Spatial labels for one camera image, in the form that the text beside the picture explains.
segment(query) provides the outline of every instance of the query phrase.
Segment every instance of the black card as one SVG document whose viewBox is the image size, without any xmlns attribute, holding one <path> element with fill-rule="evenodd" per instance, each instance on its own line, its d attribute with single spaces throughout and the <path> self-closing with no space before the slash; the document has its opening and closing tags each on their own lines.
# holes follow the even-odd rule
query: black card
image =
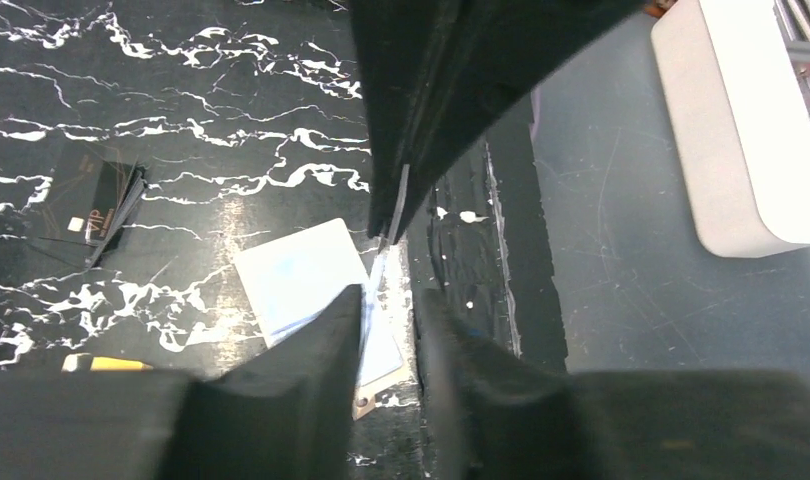
<svg viewBox="0 0 810 480">
<path fill-rule="evenodd" d="M 117 148 L 70 143 L 55 167 L 49 195 L 39 205 L 31 236 L 91 246 L 109 240 L 134 170 Z"/>
</svg>

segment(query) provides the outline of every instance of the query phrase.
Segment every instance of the small white square label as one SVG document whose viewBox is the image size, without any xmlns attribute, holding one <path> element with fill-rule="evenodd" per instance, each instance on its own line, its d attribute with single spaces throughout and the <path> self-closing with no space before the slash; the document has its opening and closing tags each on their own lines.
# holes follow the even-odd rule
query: small white square label
<svg viewBox="0 0 810 480">
<path fill-rule="evenodd" d="M 84 219 L 72 217 L 69 219 L 69 226 L 66 229 L 70 232 L 80 232 L 82 227 L 84 227 Z"/>
</svg>

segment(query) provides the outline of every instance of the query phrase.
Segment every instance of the black marble surface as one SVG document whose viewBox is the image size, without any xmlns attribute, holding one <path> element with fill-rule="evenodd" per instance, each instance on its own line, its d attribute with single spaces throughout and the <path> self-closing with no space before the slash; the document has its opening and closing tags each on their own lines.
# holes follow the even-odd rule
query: black marble surface
<svg viewBox="0 0 810 480">
<path fill-rule="evenodd" d="M 352 58 L 333 1 L 0 0 L 0 370 L 91 352 L 212 377 L 265 349 L 237 252 L 340 217 L 369 263 Z M 119 248 L 86 272 L 25 240 L 76 139 L 113 142 L 150 182 Z M 404 339 L 407 271 L 385 298 Z M 428 475 L 416 390 L 394 387 L 356 422 L 353 477 Z"/>
</svg>

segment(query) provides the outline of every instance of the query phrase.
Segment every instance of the gray floor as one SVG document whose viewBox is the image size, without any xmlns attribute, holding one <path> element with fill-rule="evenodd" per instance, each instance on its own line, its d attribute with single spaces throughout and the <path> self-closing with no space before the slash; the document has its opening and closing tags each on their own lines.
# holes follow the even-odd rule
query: gray floor
<svg viewBox="0 0 810 480">
<path fill-rule="evenodd" d="M 810 249 L 721 259 L 691 219 L 638 15 L 535 95 L 570 371 L 779 367 L 810 378 Z"/>
</svg>

